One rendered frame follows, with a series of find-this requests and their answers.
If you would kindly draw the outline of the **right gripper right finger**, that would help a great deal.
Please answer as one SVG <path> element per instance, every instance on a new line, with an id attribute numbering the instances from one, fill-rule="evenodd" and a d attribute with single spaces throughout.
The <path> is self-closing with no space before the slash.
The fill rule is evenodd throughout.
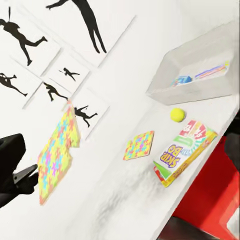
<path id="1" fill-rule="evenodd" d="M 229 133 L 224 146 L 224 151 L 240 173 L 240 135 Z"/>

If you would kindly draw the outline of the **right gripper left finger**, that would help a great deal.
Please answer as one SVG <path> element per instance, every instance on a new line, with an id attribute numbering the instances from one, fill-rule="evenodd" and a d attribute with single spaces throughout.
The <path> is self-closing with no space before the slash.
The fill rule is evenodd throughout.
<path id="1" fill-rule="evenodd" d="M 0 138 L 0 193 L 14 174 L 25 152 L 25 140 L 21 133 Z"/>

